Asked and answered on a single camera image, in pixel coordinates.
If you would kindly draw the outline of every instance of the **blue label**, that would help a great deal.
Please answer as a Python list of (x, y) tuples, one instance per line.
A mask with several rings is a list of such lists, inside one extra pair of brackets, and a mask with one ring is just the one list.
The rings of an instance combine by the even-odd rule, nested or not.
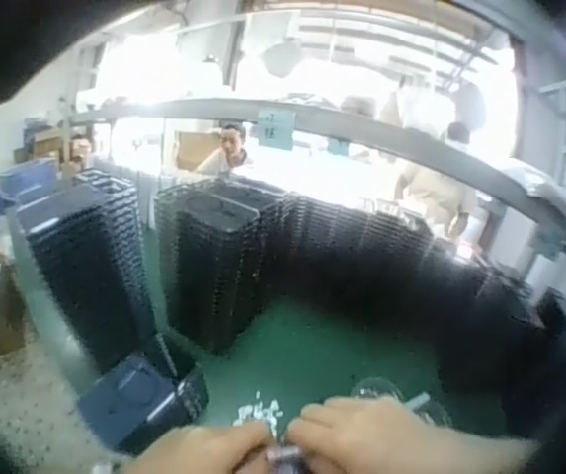
[(332, 155), (349, 156), (349, 142), (346, 140), (339, 140), (337, 138), (329, 138), (329, 144), (326, 151)]
[(278, 109), (259, 111), (257, 122), (259, 145), (291, 151), (294, 129), (295, 112)]

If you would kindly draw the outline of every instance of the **white shirt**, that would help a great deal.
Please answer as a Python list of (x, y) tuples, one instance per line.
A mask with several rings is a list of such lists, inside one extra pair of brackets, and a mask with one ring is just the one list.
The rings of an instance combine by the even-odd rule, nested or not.
[[(239, 166), (247, 164), (249, 162), (248, 160), (249, 159), (246, 154), (243, 163), (241, 163)], [(231, 169), (232, 168), (228, 164), (227, 158), (225, 157), (225, 152), (222, 148), (218, 148), (217, 150), (213, 151), (210, 156), (203, 160), (203, 162), (199, 166), (196, 167), (195, 172), (201, 173), (203, 175), (216, 176), (227, 173)]]
[[(464, 146), (456, 143), (448, 145), (457, 149)], [(430, 168), (405, 162), (401, 176), (407, 183), (404, 194), (406, 206), (411, 200), (415, 206), (421, 204), (416, 207), (423, 210), (424, 217), (433, 226), (442, 226), (445, 234), (459, 214), (472, 214), (478, 207), (478, 198), (472, 188)]]

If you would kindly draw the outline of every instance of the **paper label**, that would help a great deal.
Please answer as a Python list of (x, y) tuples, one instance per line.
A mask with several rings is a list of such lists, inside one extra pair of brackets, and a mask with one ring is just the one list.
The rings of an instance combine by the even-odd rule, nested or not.
[(291, 151), (294, 129), (294, 112), (277, 109), (259, 111), (257, 122), (259, 145)]

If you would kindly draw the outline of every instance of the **hand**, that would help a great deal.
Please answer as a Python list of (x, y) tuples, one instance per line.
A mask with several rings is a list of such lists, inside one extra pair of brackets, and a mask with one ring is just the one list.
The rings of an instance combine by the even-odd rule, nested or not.
[(308, 405), (287, 437), (313, 474), (507, 474), (536, 449), (428, 425), (390, 397)]
[(263, 474), (269, 470), (264, 448), (273, 442), (261, 422), (175, 429), (155, 441), (124, 474)]
[(332, 398), (305, 407), (287, 436), (314, 474), (418, 474), (438, 472), (425, 467), (439, 430), (392, 398)]

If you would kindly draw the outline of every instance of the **small white parts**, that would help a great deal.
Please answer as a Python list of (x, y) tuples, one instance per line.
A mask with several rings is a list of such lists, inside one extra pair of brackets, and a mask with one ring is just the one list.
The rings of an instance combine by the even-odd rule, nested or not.
[(276, 437), (278, 418), (282, 415), (283, 412), (280, 410), (278, 400), (272, 400), (268, 405), (266, 405), (261, 400), (261, 392), (258, 391), (256, 392), (255, 403), (239, 407), (238, 417), (234, 420), (234, 422), (232, 422), (232, 426), (237, 427), (251, 420), (261, 420), (264, 421), (270, 428), (272, 436)]

